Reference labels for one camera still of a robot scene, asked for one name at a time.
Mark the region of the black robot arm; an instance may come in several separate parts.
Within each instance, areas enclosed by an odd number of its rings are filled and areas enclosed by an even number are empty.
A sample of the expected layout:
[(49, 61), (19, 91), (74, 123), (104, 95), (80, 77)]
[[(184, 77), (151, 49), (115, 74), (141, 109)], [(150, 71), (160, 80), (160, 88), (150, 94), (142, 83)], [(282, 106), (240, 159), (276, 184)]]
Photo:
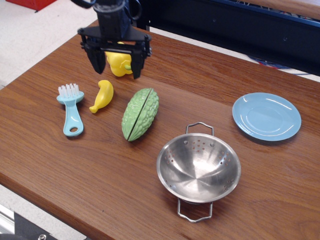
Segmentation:
[(80, 28), (81, 47), (85, 50), (94, 70), (101, 74), (106, 66), (105, 52), (129, 54), (133, 78), (137, 79), (144, 68), (147, 57), (152, 55), (152, 37), (133, 27), (133, 21), (140, 18), (142, 6), (138, 0), (137, 14), (131, 15), (129, 0), (74, 0), (84, 9), (93, 8), (97, 14), (98, 26)]

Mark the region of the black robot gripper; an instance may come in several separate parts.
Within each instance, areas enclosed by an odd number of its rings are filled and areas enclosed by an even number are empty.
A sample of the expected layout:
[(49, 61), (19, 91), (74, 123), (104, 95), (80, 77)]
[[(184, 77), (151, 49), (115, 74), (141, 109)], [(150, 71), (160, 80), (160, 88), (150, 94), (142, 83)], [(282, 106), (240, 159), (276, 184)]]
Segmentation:
[(134, 29), (133, 21), (140, 18), (142, 7), (137, 5), (132, 15), (129, 3), (80, 3), (85, 9), (93, 8), (98, 26), (80, 28), (81, 46), (87, 53), (93, 69), (102, 74), (106, 66), (104, 51), (130, 54), (133, 78), (141, 76), (145, 59), (152, 54), (151, 36)]

